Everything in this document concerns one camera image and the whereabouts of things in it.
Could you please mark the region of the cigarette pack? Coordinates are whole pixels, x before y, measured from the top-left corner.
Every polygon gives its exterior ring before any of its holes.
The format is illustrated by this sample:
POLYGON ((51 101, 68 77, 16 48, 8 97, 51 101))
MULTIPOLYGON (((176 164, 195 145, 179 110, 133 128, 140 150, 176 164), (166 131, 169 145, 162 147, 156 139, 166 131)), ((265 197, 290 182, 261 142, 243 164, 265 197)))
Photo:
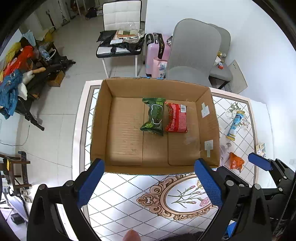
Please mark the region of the cigarette pack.
POLYGON ((262 157, 266 157, 265 143, 260 143, 255 147, 256 154, 262 157))

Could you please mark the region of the orange snack packet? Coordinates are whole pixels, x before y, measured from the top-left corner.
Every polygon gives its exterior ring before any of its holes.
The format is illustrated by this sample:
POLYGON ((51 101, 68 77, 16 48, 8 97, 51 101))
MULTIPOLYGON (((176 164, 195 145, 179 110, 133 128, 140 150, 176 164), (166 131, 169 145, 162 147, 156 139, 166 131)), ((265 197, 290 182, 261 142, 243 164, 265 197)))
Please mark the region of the orange snack packet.
POLYGON ((243 168, 243 164, 244 164, 244 160, 241 157, 237 156, 233 152, 230 153, 230 169, 231 170, 237 170, 241 172, 243 168))

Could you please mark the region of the blue tube snack packet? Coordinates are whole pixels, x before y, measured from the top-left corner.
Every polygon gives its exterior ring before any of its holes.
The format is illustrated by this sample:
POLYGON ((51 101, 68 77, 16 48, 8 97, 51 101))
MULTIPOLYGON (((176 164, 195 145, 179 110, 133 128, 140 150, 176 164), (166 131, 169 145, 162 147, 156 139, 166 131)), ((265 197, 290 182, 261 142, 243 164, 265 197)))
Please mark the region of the blue tube snack packet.
POLYGON ((242 110, 238 110, 236 112, 236 115, 235 115, 235 118, 233 120, 233 123, 232 123, 232 125, 231 125, 231 127, 230 127, 230 129, 229 129, 229 131, 228 131, 228 133, 226 135, 226 137, 228 139, 230 139, 232 141, 235 140, 236 129, 239 126, 241 120, 243 119, 244 114, 245 114, 245 112, 242 111, 242 110))

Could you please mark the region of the wooden stool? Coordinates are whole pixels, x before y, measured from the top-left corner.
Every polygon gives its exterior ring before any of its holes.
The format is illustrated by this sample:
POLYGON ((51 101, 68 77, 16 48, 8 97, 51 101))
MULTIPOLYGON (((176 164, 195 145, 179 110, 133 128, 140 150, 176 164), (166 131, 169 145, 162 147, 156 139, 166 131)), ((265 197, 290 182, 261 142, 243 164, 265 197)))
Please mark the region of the wooden stool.
POLYGON ((21 197, 32 186, 28 180, 27 165, 31 162, 27 160, 27 153, 18 151, 19 156, 7 156, 1 154, 1 171, 12 189, 11 196, 21 197), (21 174, 15 174, 15 165, 21 167, 21 174))

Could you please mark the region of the red snack packet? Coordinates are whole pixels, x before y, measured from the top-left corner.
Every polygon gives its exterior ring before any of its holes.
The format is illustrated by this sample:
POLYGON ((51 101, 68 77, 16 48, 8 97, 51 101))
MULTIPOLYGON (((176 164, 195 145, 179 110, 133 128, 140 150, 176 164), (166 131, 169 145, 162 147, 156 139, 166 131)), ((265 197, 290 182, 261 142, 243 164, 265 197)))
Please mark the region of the red snack packet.
POLYGON ((183 104, 166 102, 169 114, 169 123, 165 130, 169 133, 186 133, 187 107, 183 104))

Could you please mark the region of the green snack packet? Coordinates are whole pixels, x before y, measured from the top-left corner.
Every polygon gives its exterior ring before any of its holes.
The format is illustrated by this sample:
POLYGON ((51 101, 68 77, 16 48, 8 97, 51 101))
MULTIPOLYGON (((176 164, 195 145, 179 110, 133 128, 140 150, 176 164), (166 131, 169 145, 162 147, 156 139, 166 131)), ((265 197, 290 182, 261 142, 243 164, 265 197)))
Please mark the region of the green snack packet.
POLYGON ((140 130, 143 132, 154 133, 163 136, 163 112, 165 98, 143 98, 142 102, 149 106, 149 119, 144 123, 140 130))

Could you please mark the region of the far grey chair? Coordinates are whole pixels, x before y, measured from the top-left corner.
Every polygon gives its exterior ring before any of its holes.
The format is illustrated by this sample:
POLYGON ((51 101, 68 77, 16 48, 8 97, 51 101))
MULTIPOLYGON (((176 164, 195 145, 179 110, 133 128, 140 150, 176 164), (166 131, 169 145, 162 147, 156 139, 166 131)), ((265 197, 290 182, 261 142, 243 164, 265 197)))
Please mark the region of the far grey chair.
POLYGON ((225 63, 225 60, 230 48, 231 36, 226 29, 218 27, 214 24, 209 24, 209 25, 214 27, 220 33, 220 36, 221 36, 220 48, 217 53, 214 66, 210 71, 209 79, 215 80, 215 81, 217 80, 223 81, 223 83, 218 87, 218 89, 222 89, 226 84, 228 84, 232 80, 232 73, 230 72, 228 66, 225 63), (222 62, 224 67, 223 69, 218 68, 219 62, 222 62))

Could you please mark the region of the grey chair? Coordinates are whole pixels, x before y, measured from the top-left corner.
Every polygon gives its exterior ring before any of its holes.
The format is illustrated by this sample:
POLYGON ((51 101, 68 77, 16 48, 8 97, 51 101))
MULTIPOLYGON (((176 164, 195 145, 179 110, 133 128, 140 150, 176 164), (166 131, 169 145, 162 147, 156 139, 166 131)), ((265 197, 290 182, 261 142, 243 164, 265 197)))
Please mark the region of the grey chair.
POLYGON ((166 78, 211 87, 210 71, 221 44, 215 27, 183 19, 174 28, 166 78))
POLYGON ((210 71, 209 79, 215 80, 215 81, 217 80, 223 81, 223 83, 218 87, 218 89, 222 89, 226 84, 228 84, 232 80, 232 73, 230 72, 228 66, 225 63, 225 60, 230 48, 231 36, 226 29, 218 27, 214 24, 209 24, 209 25, 214 27, 220 33, 220 36, 221 36, 220 48, 217 53, 214 66, 210 71), (218 68, 219 62, 222 62, 224 67, 223 69, 218 68))

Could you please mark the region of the small brown cardboard box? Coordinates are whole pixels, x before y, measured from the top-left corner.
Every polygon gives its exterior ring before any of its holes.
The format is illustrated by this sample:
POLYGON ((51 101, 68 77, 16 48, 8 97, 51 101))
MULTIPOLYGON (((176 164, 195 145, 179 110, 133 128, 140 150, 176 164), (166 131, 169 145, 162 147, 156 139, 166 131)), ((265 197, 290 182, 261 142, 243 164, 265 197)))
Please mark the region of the small brown cardboard box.
POLYGON ((63 71, 59 71, 58 73, 49 78, 47 84, 49 87, 60 87, 64 77, 65 73, 63 71))

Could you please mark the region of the red lid jar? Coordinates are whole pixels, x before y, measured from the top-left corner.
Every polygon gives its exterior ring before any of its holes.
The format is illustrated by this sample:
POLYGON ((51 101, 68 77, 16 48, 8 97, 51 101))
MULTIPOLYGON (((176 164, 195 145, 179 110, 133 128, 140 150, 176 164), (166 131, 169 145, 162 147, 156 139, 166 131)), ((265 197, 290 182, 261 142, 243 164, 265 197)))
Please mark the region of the red lid jar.
POLYGON ((223 68, 224 68, 222 62, 219 62, 219 63, 218 63, 218 68, 219 68, 219 69, 223 69, 223 68))

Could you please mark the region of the pink gift bag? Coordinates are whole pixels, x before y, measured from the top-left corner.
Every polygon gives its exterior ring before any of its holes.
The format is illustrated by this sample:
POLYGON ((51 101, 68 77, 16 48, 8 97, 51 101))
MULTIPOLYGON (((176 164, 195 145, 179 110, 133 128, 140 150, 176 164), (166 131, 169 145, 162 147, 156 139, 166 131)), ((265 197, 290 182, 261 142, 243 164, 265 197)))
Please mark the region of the pink gift bag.
POLYGON ((168 61, 154 58, 152 65, 152 78, 164 79, 168 61))

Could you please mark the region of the near grey chair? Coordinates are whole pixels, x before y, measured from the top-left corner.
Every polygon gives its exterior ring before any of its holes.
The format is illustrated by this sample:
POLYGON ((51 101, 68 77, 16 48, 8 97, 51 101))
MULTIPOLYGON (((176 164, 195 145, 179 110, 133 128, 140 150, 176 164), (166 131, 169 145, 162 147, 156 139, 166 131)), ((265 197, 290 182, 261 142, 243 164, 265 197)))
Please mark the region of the near grey chair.
POLYGON ((215 27, 183 19, 174 28, 166 78, 211 87, 210 71, 221 44, 215 27))

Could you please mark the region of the clothes pile on rack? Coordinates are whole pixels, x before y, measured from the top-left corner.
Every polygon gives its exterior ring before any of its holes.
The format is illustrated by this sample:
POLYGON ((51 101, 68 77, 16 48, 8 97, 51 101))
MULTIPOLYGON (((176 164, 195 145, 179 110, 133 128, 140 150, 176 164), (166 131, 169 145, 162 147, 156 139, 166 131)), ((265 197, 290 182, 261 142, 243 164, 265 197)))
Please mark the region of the clothes pile on rack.
POLYGON ((17 113, 43 131, 31 113, 32 104, 50 77, 59 71, 66 73, 75 63, 60 55, 53 41, 37 40, 27 31, 1 60, 1 115, 8 119, 17 113))

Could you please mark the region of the black bag on chair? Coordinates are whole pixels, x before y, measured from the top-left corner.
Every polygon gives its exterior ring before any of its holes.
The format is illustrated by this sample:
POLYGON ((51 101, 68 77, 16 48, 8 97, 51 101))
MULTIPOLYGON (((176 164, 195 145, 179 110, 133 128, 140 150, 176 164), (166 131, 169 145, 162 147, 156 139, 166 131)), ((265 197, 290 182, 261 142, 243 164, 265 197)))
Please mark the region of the black bag on chair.
POLYGON ((145 34, 142 30, 108 30, 100 32, 98 54, 136 55, 142 51, 145 34))

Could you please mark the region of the white padded chair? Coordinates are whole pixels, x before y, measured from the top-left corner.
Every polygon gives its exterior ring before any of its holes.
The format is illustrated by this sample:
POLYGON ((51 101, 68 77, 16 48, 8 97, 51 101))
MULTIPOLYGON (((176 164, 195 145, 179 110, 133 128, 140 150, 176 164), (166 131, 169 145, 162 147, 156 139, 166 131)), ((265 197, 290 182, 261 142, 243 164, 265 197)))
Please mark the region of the white padded chair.
POLYGON ((102 5, 103 32, 96 57, 102 60, 106 76, 106 58, 134 56, 138 76, 138 56, 142 53, 144 31, 140 28, 142 1, 113 1, 102 5))

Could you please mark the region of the pink suitcase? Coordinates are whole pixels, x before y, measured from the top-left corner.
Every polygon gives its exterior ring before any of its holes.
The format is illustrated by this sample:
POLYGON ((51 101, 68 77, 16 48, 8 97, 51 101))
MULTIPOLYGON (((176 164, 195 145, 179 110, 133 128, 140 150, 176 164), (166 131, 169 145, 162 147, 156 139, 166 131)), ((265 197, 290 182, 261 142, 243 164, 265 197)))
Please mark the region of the pink suitcase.
POLYGON ((161 33, 147 34, 145 36, 147 50, 145 55, 145 73, 147 77, 152 77, 154 58, 168 61, 171 50, 168 40, 171 40, 171 37, 161 33))

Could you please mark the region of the white board against wall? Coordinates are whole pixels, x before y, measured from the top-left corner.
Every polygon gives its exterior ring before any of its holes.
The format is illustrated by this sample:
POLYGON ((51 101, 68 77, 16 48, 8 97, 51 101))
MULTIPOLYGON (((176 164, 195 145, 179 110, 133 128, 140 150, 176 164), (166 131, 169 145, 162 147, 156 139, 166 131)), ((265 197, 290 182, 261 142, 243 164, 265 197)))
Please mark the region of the white board against wall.
POLYGON ((240 94, 248 87, 247 81, 236 60, 233 60, 228 68, 232 73, 232 80, 228 83, 228 89, 232 93, 240 94))

